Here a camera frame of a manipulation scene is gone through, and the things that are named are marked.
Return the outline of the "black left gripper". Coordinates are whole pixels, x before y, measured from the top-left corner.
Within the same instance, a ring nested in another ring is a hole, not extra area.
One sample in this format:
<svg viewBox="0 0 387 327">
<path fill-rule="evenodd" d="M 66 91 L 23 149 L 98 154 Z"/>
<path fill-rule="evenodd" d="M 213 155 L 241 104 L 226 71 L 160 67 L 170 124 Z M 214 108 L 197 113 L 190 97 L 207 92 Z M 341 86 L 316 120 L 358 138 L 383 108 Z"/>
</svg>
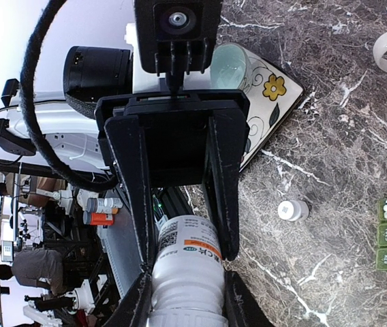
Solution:
<svg viewBox="0 0 387 327">
<path fill-rule="evenodd" d="M 222 258 L 239 251 L 238 177 L 250 101 L 239 90 L 103 97 L 95 118 L 104 161 L 127 192 L 145 265 L 155 259 L 151 186 L 200 184 Z"/>
</svg>

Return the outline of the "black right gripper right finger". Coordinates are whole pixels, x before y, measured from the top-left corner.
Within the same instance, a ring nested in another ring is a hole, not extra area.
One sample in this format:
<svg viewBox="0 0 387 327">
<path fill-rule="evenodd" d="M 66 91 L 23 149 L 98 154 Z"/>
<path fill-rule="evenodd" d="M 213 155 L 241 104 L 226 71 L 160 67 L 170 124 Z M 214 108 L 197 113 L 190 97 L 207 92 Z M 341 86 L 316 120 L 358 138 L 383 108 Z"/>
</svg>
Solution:
<svg viewBox="0 0 387 327">
<path fill-rule="evenodd" d="M 225 271 L 224 313 L 231 327 L 274 327 L 241 276 Z"/>
</svg>

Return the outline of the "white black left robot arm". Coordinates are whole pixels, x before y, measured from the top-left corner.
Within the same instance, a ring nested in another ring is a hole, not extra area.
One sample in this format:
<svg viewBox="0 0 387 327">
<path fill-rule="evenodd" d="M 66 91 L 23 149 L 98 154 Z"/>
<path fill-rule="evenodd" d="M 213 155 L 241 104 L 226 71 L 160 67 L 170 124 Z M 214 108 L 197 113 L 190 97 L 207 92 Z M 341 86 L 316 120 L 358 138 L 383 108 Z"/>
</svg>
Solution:
<svg viewBox="0 0 387 327">
<path fill-rule="evenodd" d="M 31 77 L 35 61 L 25 63 L 20 80 L 6 82 L 2 100 L 24 97 L 23 119 L 30 138 L 27 152 L 41 153 L 52 170 L 73 186 L 101 193 L 122 185 L 142 259 L 155 261 L 152 191 L 158 187 L 201 185 L 208 214 L 217 229 L 222 257 L 239 251 L 238 175 L 249 126 L 249 99 L 238 89 L 188 90 L 176 93 L 131 92 L 128 50 L 75 46 L 67 54 L 64 82 L 76 80 L 86 63 L 100 60 L 114 95 L 83 102 L 64 88 L 64 102 L 97 124 L 98 142 L 112 178 L 93 182 L 72 170 L 55 153 L 37 121 Z"/>
</svg>

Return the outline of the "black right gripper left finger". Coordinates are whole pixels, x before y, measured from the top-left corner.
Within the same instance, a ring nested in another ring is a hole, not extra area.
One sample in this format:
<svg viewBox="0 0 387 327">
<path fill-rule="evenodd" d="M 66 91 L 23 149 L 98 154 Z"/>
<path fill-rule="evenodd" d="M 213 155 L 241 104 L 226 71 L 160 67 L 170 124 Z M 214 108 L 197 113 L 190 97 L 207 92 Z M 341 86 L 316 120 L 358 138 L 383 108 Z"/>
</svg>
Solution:
<svg viewBox="0 0 387 327">
<path fill-rule="evenodd" d="M 146 326 L 151 310 L 151 296 L 151 273 L 141 272 L 104 327 Z"/>
</svg>

